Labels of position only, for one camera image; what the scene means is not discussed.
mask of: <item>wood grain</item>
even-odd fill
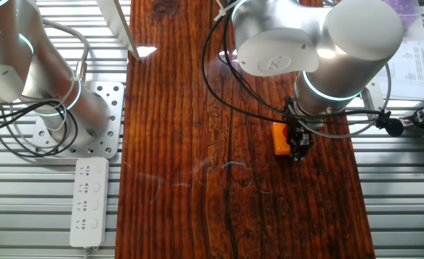
[[[301,163],[277,157],[270,122],[207,92],[201,50],[217,13],[214,1],[132,1],[137,44],[157,50],[129,63],[116,258],[374,258],[350,140],[315,137]],[[207,56],[213,89],[276,117],[218,60],[220,38]],[[246,79],[281,107],[295,76]]]

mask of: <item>power strip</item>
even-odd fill
[[[93,247],[103,243],[108,182],[107,159],[81,158],[76,161],[70,228],[72,247]]]

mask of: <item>paper sheet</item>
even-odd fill
[[[392,79],[391,99],[424,100],[424,42],[403,41],[389,61]],[[386,70],[375,76],[383,96],[387,93]]]

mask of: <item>black mount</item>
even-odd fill
[[[289,112],[289,105],[295,110],[295,102],[290,97],[285,99],[285,104],[286,112]],[[290,155],[295,161],[303,161],[310,147],[314,145],[313,136],[293,117],[284,117],[284,120],[287,124],[286,141],[290,145]]]

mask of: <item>robotic arm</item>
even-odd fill
[[[287,103],[300,116],[342,111],[396,53],[404,32],[398,14],[380,0],[343,0],[333,8],[241,0],[231,20],[244,71],[254,76],[301,71],[294,101]],[[291,155],[302,160],[313,140],[302,122],[287,123]],[[323,120],[310,126],[319,129]]]
[[[34,0],[0,0],[0,103],[16,99],[60,100],[78,123],[76,146],[92,142],[109,123],[107,103],[84,87],[52,45]],[[64,133],[59,113],[48,106],[36,112],[48,129],[59,129],[49,132],[59,142]],[[68,129],[64,145],[75,134]]]

